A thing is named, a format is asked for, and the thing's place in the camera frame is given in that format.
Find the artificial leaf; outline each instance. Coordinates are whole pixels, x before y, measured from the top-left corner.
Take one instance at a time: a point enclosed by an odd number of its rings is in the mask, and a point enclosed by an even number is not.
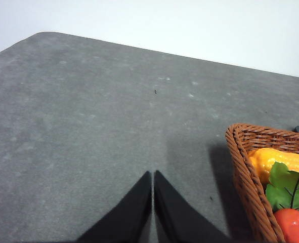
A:
[[[266,188],[266,197],[274,212],[282,208],[299,210],[299,172],[289,171],[285,164],[275,162],[270,182]]]

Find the table surface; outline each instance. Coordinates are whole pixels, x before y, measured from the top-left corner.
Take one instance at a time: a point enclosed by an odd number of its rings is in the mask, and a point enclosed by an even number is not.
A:
[[[146,170],[250,239],[224,137],[238,122],[299,125],[299,78],[53,32],[13,45],[0,53],[0,242],[74,240]],[[141,242],[157,242],[148,225]]]

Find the white wall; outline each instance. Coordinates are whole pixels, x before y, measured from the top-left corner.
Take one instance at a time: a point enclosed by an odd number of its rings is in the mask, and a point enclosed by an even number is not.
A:
[[[41,31],[299,76],[296,0],[0,0],[0,51]]]

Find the brown wicker basket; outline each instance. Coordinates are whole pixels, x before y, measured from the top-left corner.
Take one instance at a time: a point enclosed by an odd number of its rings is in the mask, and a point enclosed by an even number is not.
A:
[[[234,165],[234,185],[247,213],[256,240],[284,242],[263,186],[247,152],[258,148],[299,153],[299,133],[249,124],[233,124],[226,131]]]

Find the wicker basket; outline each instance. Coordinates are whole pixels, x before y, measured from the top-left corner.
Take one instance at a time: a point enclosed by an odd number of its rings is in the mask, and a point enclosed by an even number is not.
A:
[[[234,185],[247,213],[256,240],[284,242],[263,186],[247,152],[258,148],[299,153],[299,133],[249,124],[233,124],[226,131],[234,165]]]

